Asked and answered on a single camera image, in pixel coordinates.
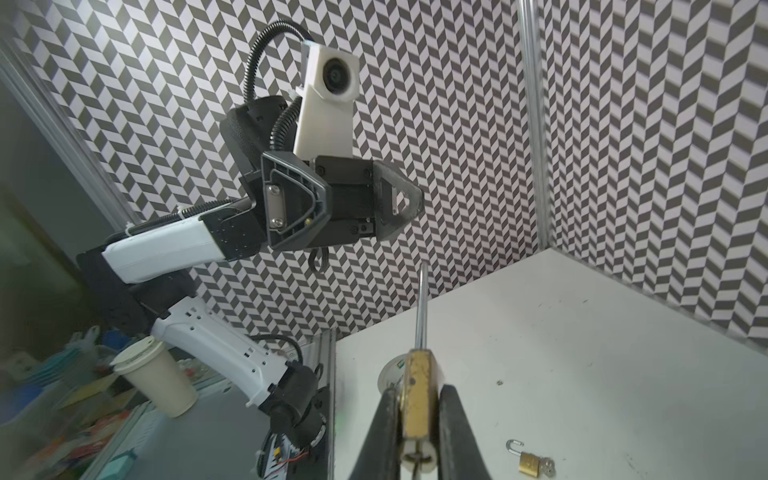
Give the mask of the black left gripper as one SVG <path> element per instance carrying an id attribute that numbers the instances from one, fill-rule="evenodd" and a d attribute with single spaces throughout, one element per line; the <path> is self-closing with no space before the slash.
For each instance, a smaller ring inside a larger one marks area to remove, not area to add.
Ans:
<path id="1" fill-rule="evenodd" d="M 391 162 L 318 156 L 314 171 L 287 151 L 264 152 L 261 162 L 274 251 L 305 250 L 314 239 L 392 241 L 424 212 L 424 192 Z"/>

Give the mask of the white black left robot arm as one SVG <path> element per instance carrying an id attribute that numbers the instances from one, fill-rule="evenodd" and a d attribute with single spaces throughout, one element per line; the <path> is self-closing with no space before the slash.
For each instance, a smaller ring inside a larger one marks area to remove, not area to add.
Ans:
<path id="1" fill-rule="evenodd" d="M 242 168 L 241 199 L 215 200 L 130 226 L 77 257 L 107 322 L 180 348 L 235 384 L 299 449 L 328 422 L 301 359 L 269 353 L 219 320 L 209 267 L 305 251 L 318 272 L 330 248 L 390 241 L 423 211 L 423 191 L 392 164 L 351 156 L 355 95 L 305 89 L 247 100 L 222 124 Z"/>

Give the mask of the large brass padlock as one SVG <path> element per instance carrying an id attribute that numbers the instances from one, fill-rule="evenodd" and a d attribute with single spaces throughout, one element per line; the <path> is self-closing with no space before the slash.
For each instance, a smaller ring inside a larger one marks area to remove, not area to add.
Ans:
<path id="1" fill-rule="evenodd" d="M 412 479 L 436 468 L 439 458 L 438 367 L 427 348 L 429 265 L 418 274 L 415 343 L 406 358 L 401 394 L 401 465 Z"/>

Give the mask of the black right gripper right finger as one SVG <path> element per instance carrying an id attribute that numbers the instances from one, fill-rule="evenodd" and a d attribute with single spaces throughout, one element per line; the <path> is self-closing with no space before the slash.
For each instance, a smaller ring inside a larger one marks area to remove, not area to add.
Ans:
<path id="1" fill-rule="evenodd" d="M 444 384 L 438 401 L 440 480 L 490 480 L 491 476 L 457 389 Z"/>

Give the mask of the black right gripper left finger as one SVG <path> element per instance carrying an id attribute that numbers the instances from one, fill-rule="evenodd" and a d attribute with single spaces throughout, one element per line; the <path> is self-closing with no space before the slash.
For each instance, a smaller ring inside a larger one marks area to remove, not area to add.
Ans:
<path id="1" fill-rule="evenodd" d="M 381 395 L 349 480 L 400 478 L 400 408 L 394 387 Z"/>

